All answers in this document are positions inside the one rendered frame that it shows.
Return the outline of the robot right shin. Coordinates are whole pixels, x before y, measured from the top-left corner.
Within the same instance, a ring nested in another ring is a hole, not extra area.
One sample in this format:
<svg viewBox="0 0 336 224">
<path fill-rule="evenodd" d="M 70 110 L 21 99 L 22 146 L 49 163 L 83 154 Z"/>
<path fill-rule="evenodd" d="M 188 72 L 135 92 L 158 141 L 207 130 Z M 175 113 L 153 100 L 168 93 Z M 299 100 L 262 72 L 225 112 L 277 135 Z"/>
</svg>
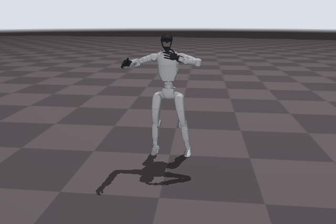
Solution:
<svg viewBox="0 0 336 224">
<path fill-rule="evenodd" d="M 156 146 L 157 148 L 159 135 L 160 135 L 160 127 L 157 127 L 156 124 L 152 124 L 153 147 Z"/>
</svg>

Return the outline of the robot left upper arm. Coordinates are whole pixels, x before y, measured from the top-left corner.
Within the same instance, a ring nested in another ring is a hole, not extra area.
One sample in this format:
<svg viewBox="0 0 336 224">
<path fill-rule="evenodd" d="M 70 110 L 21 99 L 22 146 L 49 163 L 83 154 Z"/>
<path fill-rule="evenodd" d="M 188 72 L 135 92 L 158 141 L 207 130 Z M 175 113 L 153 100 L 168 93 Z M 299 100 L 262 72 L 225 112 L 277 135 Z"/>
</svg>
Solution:
<svg viewBox="0 0 336 224">
<path fill-rule="evenodd" d="M 194 57 L 192 57 L 192 56 L 189 56 L 189 55 L 186 55 L 186 54 L 183 54 L 183 53 L 177 53 L 177 56 L 182 56 L 182 57 L 184 57 L 184 58 L 194 58 Z M 195 63 L 195 66 L 200 66 L 201 65 L 201 63 L 202 63 L 202 61 L 196 61 L 196 63 Z"/>
</svg>

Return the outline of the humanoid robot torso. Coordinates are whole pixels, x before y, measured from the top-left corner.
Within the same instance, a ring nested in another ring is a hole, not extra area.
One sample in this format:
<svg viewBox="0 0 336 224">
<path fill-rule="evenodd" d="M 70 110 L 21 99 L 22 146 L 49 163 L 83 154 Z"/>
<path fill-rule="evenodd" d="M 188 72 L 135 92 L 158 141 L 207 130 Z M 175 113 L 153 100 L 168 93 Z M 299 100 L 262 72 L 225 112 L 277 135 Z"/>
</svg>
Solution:
<svg viewBox="0 0 336 224">
<path fill-rule="evenodd" d="M 159 70 L 159 75 L 161 77 L 162 81 L 167 81 L 164 84 L 164 87 L 162 88 L 162 98 L 164 99 L 174 99 L 174 92 L 175 87 L 173 87 L 173 83 L 170 81 L 174 81 L 176 78 L 176 75 L 178 73 L 178 61 L 176 60 L 170 60 L 166 59 L 164 55 L 168 55 L 163 53 L 164 51 L 160 51 L 157 55 L 157 65 Z M 170 50 L 171 52 L 171 50 Z M 174 50 L 175 52 L 175 50 Z M 175 52 L 177 53 L 177 52 Z M 170 56 L 170 55 L 168 55 Z M 170 58 L 170 57 L 168 57 Z"/>
</svg>

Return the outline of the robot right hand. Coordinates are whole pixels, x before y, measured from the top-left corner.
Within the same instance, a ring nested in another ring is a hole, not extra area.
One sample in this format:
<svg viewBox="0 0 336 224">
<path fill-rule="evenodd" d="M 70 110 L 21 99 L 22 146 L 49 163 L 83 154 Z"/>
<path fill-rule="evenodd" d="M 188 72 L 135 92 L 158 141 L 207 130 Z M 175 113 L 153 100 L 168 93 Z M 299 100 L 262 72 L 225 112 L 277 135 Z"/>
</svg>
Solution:
<svg viewBox="0 0 336 224">
<path fill-rule="evenodd" d="M 124 69 L 123 67 L 125 67 L 125 66 L 129 67 L 130 64 L 132 63 L 132 61 L 128 60 L 128 59 L 129 58 L 127 58 L 126 60 L 123 61 L 122 66 L 121 66 L 122 69 Z"/>
</svg>

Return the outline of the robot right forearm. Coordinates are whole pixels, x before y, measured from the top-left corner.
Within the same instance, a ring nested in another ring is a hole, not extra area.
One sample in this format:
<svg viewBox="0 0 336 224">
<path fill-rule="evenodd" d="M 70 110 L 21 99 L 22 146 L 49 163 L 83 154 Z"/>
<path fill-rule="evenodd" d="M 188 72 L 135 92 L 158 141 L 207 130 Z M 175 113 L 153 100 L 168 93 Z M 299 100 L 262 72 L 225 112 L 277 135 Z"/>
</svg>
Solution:
<svg viewBox="0 0 336 224">
<path fill-rule="evenodd" d="M 136 65 L 137 65 L 137 60 L 138 60 L 138 59 L 133 59 L 133 60 L 131 60 L 132 63 L 130 64 L 130 67 L 132 67 L 132 66 L 136 66 Z"/>
</svg>

